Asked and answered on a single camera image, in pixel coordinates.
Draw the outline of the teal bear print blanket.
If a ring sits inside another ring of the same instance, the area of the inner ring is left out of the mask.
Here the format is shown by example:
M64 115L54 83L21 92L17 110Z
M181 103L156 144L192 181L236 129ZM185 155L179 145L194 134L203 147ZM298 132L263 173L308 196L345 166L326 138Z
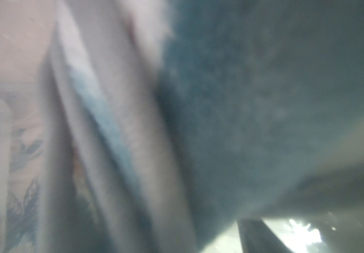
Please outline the teal bear print blanket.
M39 253L197 253L364 207L364 1L56 1Z

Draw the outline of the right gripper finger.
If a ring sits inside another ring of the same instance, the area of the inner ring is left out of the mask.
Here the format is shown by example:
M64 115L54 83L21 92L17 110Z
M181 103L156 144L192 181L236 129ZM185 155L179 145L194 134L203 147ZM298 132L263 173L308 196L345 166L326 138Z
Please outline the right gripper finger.
M262 220L237 222L243 253L292 253Z

